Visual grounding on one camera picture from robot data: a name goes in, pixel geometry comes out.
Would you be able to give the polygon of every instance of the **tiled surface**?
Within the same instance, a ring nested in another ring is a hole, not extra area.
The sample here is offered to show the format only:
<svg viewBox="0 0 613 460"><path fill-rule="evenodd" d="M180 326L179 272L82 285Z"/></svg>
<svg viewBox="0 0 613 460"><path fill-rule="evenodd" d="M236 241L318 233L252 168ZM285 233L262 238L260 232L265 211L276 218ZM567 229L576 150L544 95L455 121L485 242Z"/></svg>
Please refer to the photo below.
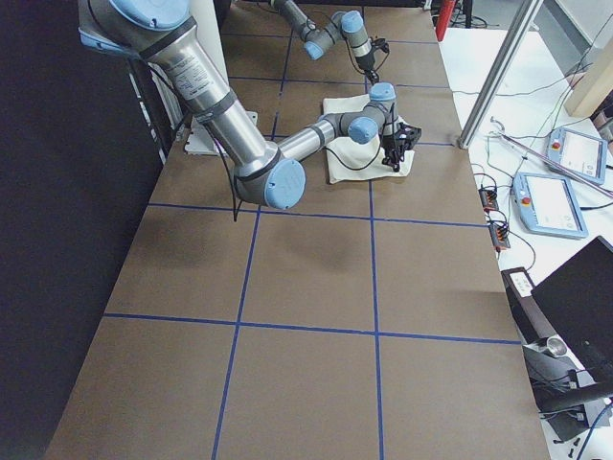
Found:
<svg viewBox="0 0 613 460"><path fill-rule="evenodd" d="M107 312L235 320L254 215L149 206Z"/></svg>
<svg viewBox="0 0 613 460"><path fill-rule="evenodd" d="M371 331L370 241L365 220L262 216L243 319Z"/></svg>
<svg viewBox="0 0 613 460"><path fill-rule="evenodd" d="M375 240L382 331L517 339L488 230L377 222Z"/></svg>
<svg viewBox="0 0 613 460"><path fill-rule="evenodd" d="M45 458L210 455L233 332L103 319Z"/></svg>
<svg viewBox="0 0 613 460"><path fill-rule="evenodd" d="M419 144L411 173L375 180L373 191L377 218L485 222L465 150Z"/></svg>
<svg viewBox="0 0 613 460"><path fill-rule="evenodd" d="M547 458L430 18L366 20L411 42L385 67L423 128L410 175L330 186L319 152L298 206L233 223L219 159L175 147L48 458ZM275 139L365 91L284 30L237 2L222 38Z"/></svg>
<svg viewBox="0 0 613 460"><path fill-rule="evenodd" d="M381 362L387 460L549 458L519 347L383 337Z"/></svg>
<svg viewBox="0 0 613 460"><path fill-rule="evenodd" d="M375 459L374 387L370 337L245 328L217 458Z"/></svg>

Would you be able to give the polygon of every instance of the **robotic arm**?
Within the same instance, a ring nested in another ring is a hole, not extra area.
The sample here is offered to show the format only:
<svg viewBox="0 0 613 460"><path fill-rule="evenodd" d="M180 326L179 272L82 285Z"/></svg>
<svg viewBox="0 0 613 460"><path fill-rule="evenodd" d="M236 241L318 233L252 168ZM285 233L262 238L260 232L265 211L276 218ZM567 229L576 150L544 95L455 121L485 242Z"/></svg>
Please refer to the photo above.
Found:
<svg viewBox="0 0 613 460"><path fill-rule="evenodd" d="M323 56L338 41L347 40L355 62L369 82L379 82L379 75L375 70L375 52L381 50L389 54L390 47L385 38L369 38L362 15L358 11L338 11L332 16L331 22L320 30L293 0L270 0L270 6L279 12L303 40L305 50L313 60Z"/></svg>
<svg viewBox="0 0 613 460"><path fill-rule="evenodd" d="M401 156L417 142L398 121L390 83L373 86L361 112L327 115L279 145L266 141L198 43L189 0L79 0L79 21L86 46L164 70L195 119L233 160L234 187L245 201L279 209L296 204L306 183L299 160L338 136L364 144L381 133L386 157L388 151Z"/></svg>

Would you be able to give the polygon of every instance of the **white cloth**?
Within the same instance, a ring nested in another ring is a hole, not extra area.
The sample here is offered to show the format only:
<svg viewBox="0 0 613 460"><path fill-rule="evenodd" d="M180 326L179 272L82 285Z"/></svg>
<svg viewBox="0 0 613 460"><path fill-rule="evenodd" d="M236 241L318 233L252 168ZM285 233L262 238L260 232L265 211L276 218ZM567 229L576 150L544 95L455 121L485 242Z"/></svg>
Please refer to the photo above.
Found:
<svg viewBox="0 0 613 460"><path fill-rule="evenodd" d="M356 112L362 110L364 105L369 102L368 94L355 96L354 98L324 99L324 113ZM379 146L379 138L375 136L368 144L360 145L349 137L339 137L328 143L326 147L338 155L347 166L361 168L375 156L376 148ZM412 150L404 154L404 161L400 163L400 171L394 172L391 167L385 166L381 160L385 157L385 152L379 148L379 155L368 168L361 171L352 171L345 168L329 150L328 156L329 183L335 184L342 180L368 180L377 177L404 177L411 171L413 164Z"/></svg>

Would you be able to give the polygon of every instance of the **red pole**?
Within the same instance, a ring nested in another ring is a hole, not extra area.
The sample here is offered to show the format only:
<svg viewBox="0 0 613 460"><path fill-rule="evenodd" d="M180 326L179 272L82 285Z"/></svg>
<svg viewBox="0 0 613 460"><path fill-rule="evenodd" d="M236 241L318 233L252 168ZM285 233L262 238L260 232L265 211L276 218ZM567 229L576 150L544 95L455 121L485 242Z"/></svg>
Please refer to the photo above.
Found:
<svg viewBox="0 0 613 460"><path fill-rule="evenodd" d="M439 13L439 20L437 21L437 39L443 41L444 33L449 25L449 19L453 9L456 7L456 0L443 0L441 2L441 12Z"/></svg>

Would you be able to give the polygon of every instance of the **computer monitor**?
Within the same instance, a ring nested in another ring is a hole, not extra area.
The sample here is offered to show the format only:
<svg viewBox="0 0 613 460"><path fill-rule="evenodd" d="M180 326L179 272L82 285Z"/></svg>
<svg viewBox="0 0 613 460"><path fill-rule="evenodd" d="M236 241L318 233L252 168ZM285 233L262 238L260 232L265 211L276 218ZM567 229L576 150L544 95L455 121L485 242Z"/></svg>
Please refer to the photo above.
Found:
<svg viewBox="0 0 613 460"><path fill-rule="evenodd" d="M595 381L613 380L613 246L589 242L533 298Z"/></svg>

